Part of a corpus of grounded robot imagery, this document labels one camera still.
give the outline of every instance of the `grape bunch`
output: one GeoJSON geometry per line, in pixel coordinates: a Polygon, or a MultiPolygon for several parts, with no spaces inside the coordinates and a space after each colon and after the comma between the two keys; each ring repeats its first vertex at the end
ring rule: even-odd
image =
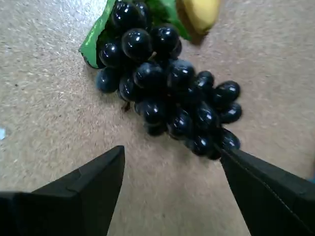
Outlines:
{"type": "Polygon", "coordinates": [[[153,25],[144,2],[118,1],[109,24],[114,34],[98,53],[105,67],[96,77],[99,90],[117,92],[129,107],[133,102],[149,135],[167,132],[198,156],[218,159],[218,147],[240,148],[239,139],[223,128],[242,115],[236,82],[214,87],[211,72],[196,74],[189,61],[178,58],[177,30],[153,25]]]}

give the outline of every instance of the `white speck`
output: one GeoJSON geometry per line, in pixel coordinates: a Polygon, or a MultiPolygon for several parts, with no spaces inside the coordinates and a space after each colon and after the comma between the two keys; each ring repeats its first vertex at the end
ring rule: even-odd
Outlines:
{"type": "Polygon", "coordinates": [[[230,113],[231,115],[234,115],[234,114],[236,113],[236,111],[235,111],[235,110],[230,110],[229,113],[230,113]]]}
{"type": "Polygon", "coordinates": [[[0,140],[5,138],[5,129],[0,128],[0,140]]]}

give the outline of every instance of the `speckled floor surface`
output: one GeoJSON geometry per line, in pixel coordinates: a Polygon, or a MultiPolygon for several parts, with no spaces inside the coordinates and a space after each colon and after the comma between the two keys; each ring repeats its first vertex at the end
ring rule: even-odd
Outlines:
{"type": "MultiPolygon", "coordinates": [[[[32,191],[125,145],[110,236],[243,236],[219,162],[145,135],[116,95],[94,88],[77,49],[104,0],[0,0],[0,189],[32,191]]],[[[315,159],[315,3],[223,0],[202,46],[182,58],[243,89],[229,128],[242,149],[301,177],[315,159]]]]}

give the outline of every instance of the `grape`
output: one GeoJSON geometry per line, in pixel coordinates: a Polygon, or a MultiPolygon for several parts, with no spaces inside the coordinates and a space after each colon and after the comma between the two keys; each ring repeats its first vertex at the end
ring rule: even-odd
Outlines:
{"type": "Polygon", "coordinates": [[[145,19],[145,23],[146,23],[146,31],[150,31],[151,30],[151,26],[152,26],[152,15],[151,12],[148,8],[148,6],[142,2],[142,1],[137,1],[134,3],[138,9],[140,10],[141,15],[143,16],[143,18],[145,19]]]}
{"type": "Polygon", "coordinates": [[[213,94],[213,104],[217,108],[224,108],[235,101],[241,93],[241,87],[234,81],[225,81],[219,84],[213,94]]]}
{"type": "Polygon", "coordinates": [[[211,151],[210,153],[207,154],[207,157],[210,160],[218,160],[221,158],[221,153],[214,148],[213,151],[211,151]]]}
{"type": "Polygon", "coordinates": [[[132,28],[146,27],[146,20],[141,15],[139,8],[131,2],[118,2],[111,13],[111,23],[115,30],[124,33],[132,28]]]}
{"type": "Polygon", "coordinates": [[[101,51],[104,48],[105,44],[108,42],[115,42],[116,34],[112,33],[113,29],[110,24],[106,25],[106,30],[103,30],[97,38],[96,41],[96,63],[99,69],[105,67],[104,63],[101,60],[101,51]]]}
{"type": "MultiPolygon", "coordinates": [[[[97,48],[97,49],[96,49],[96,55],[99,55],[99,52],[100,52],[100,49],[97,48]]],[[[92,66],[90,65],[90,63],[89,63],[87,60],[86,60],[85,62],[88,64],[88,66],[92,67],[92,66]]],[[[99,56],[96,57],[96,64],[97,64],[97,68],[92,67],[93,69],[104,69],[104,68],[106,67],[106,66],[102,63],[102,61],[100,60],[99,56]]]]}
{"type": "Polygon", "coordinates": [[[173,90],[187,88],[195,76],[195,69],[189,61],[175,60],[168,68],[167,86],[173,90]]]}
{"type": "Polygon", "coordinates": [[[218,114],[205,102],[197,106],[195,122],[198,128],[205,132],[215,132],[220,127],[218,114]]]}
{"type": "Polygon", "coordinates": [[[118,68],[124,63],[125,55],[118,40],[107,42],[99,52],[102,63],[108,67],[118,68]]]}
{"type": "Polygon", "coordinates": [[[170,24],[153,27],[151,37],[154,51],[159,56],[170,56],[179,44],[179,35],[170,24]]]}
{"type": "Polygon", "coordinates": [[[205,94],[205,95],[212,95],[213,93],[213,84],[214,84],[215,78],[210,73],[210,71],[201,71],[197,74],[195,84],[199,87],[199,89],[205,94]]]}
{"type": "Polygon", "coordinates": [[[222,129],[222,140],[221,140],[220,145],[223,148],[227,148],[227,149],[231,149],[231,148],[240,149],[241,148],[240,140],[235,136],[235,134],[228,131],[227,129],[222,129]]]}
{"type": "Polygon", "coordinates": [[[122,37],[124,53],[134,61],[144,62],[152,55],[152,41],[144,29],[131,29],[122,37]]]}
{"type": "Polygon", "coordinates": [[[141,115],[141,109],[142,109],[142,102],[135,102],[134,103],[134,110],[138,115],[141,115]]]}
{"type": "Polygon", "coordinates": [[[137,63],[130,59],[129,57],[125,56],[125,60],[123,65],[120,67],[121,70],[125,71],[126,73],[133,73],[133,71],[140,65],[140,63],[137,63]]]}
{"type": "Polygon", "coordinates": [[[182,49],[183,49],[182,42],[181,40],[179,40],[176,48],[170,53],[171,58],[177,59],[179,55],[182,53],[182,49]]]}
{"type": "Polygon", "coordinates": [[[147,133],[153,137],[160,136],[167,130],[165,123],[162,123],[156,126],[144,124],[144,128],[146,129],[147,133]]]}
{"type": "Polygon", "coordinates": [[[142,93],[140,88],[133,82],[130,74],[126,73],[120,80],[119,92],[125,101],[137,101],[141,99],[142,93]]]}
{"type": "Polygon", "coordinates": [[[170,117],[178,109],[178,102],[174,96],[170,96],[169,94],[163,97],[163,102],[166,107],[166,114],[170,117]]]}
{"type": "Polygon", "coordinates": [[[135,71],[134,82],[143,89],[159,89],[166,87],[166,77],[162,68],[154,62],[145,62],[135,71]]]}
{"type": "Polygon", "coordinates": [[[167,69],[169,68],[169,66],[173,63],[174,59],[168,58],[159,58],[159,57],[155,57],[154,60],[156,61],[157,64],[160,65],[160,67],[162,67],[162,69],[164,71],[167,71],[167,69]]]}
{"type": "Polygon", "coordinates": [[[141,115],[149,125],[158,125],[166,117],[165,104],[157,98],[149,98],[143,101],[141,115]]]}
{"type": "Polygon", "coordinates": [[[187,139],[185,146],[197,156],[207,155],[214,150],[213,140],[207,134],[197,134],[192,139],[187,139]]]}
{"type": "Polygon", "coordinates": [[[242,107],[240,104],[233,102],[226,109],[220,112],[220,121],[223,124],[236,122],[242,116],[242,107]]]}
{"type": "Polygon", "coordinates": [[[98,72],[95,85],[103,93],[113,93],[119,86],[119,72],[115,69],[105,68],[98,72]]]}
{"type": "Polygon", "coordinates": [[[189,114],[178,108],[174,115],[171,116],[167,122],[167,129],[169,135],[177,140],[181,140],[184,137],[188,137],[192,133],[192,119],[189,114]]]}
{"type": "Polygon", "coordinates": [[[185,108],[198,104],[203,99],[203,94],[195,85],[176,91],[174,96],[177,101],[185,108]]]}
{"type": "Polygon", "coordinates": [[[116,91],[116,93],[117,93],[117,96],[118,96],[122,101],[127,102],[127,101],[122,97],[122,95],[120,94],[119,89],[116,91]]]}

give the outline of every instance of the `banana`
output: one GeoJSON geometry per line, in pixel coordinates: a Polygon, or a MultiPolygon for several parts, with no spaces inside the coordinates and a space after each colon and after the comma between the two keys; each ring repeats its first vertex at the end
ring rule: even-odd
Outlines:
{"type": "Polygon", "coordinates": [[[186,13],[197,33],[206,34],[219,14],[221,0],[182,0],[186,13]]]}

